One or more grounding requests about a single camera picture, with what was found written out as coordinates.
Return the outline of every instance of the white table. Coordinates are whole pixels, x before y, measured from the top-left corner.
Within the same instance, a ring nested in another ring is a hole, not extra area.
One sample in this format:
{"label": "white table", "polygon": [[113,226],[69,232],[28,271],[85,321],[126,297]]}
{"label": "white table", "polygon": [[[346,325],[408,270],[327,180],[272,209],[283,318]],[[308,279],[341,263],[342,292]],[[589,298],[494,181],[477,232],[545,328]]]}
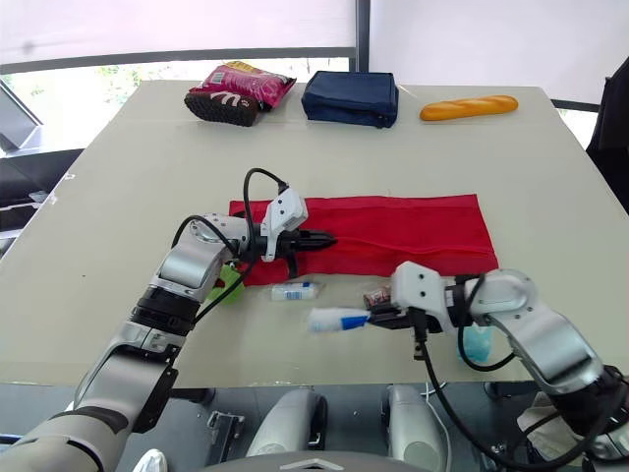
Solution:
{"label": "white table", "polygon": [[[308,122],[296,86],[251,129],[185,108],[195,83],[144,83],[77,159],[0,262],[0,382],[76,384],[143,294],[188,214],[227,211],[245,172],[278,173],[307,197],[477,193],[502,266],[517,267],[606,363],[629,368],[629,218],[539,88],[407,87],[389,130]],[[502,116],[424,123],[441,99],[509,93]],[[272,184],[256,179],[252,198]],[[270,302],[250,288],[189,336],[178,386],[420,382],[408,330],[315,335],[313,305],[360,303],[375,277],[315,276],[314,302]],[[501,335],[494,358],[504,354]],[[511,363],[479,375],[455,341],[432,335],[444,380],[523,380]]]}

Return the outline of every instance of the red cloth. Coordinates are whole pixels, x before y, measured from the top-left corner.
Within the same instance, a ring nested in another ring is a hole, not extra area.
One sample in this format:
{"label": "red cloth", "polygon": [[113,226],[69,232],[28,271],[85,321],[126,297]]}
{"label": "red cloth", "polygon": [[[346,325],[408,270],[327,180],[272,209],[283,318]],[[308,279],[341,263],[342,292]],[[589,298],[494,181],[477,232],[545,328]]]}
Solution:
{"label": "red cloth", "polygon": [[[260,222],[268,202],[252,202]],[[437,270],[441,275],[486,272],[498,267],[476,195],[433,199],[348,197],[306,199],[309,217],[303,229],[333,234],[327,249],[298,253],[299,275],[351,273],[390,276],[405,261]],[[244,211],[231,202],[229,213]],[[257,264],[247,285],[283,282],[284,260]]]}

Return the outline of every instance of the baguette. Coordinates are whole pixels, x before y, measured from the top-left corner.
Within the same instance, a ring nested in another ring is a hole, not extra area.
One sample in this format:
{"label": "baguette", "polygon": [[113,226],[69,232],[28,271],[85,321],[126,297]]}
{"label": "baguette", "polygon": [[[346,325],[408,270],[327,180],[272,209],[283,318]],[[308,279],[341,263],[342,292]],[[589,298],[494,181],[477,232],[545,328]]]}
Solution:
{"label": "baguette", "polygon": [[518,108],[518,100],[510,95],[490,95],[479,98],[429,103],[420,113],[425,121],[451,120],[467,116],[507,113]]}

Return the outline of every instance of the navy blue pouch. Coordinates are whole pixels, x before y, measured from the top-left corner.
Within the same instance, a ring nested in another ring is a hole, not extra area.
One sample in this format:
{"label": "navy blue pouch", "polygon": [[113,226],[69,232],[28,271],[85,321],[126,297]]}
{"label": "navy blue pouch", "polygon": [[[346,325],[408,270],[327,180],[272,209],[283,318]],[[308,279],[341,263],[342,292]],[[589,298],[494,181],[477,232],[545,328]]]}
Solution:
{"label": "navy blue pouch", "polygon": [[302,105],[309,120],[390,128],[398,97],[390,73],[318,71],[306,85]]}

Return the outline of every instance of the pink snack bag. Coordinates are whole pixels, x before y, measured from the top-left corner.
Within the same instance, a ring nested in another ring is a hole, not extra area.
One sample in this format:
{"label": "pink snack bag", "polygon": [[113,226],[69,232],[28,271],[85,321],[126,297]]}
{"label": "pink snack bag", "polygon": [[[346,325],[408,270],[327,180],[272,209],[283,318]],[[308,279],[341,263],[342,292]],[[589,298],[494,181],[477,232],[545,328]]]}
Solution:
{"label": "pink snack bag", "polygon": [[231,91],[255,98],[261,109],[276,107],[295,79],[272,74],[240,61],[218,66],[199,87],[190,91]]}

